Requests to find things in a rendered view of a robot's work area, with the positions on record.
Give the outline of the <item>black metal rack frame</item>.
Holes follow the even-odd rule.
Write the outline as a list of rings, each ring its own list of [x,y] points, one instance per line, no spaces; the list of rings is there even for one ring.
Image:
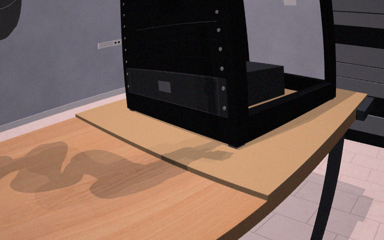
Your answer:
[[[244,0],[120,0],[127,108],[238,149],[333,100],[333,6],[319,2],[324,80],[250,61]]]

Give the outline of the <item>tan wooden board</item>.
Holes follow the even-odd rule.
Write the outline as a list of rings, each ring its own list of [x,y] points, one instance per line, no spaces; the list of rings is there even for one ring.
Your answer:
[[[75,117],[174,166],[268,201],[319,153],[367,97],[336,88],[334,99],[237,149],[131,111],[127,98]]]

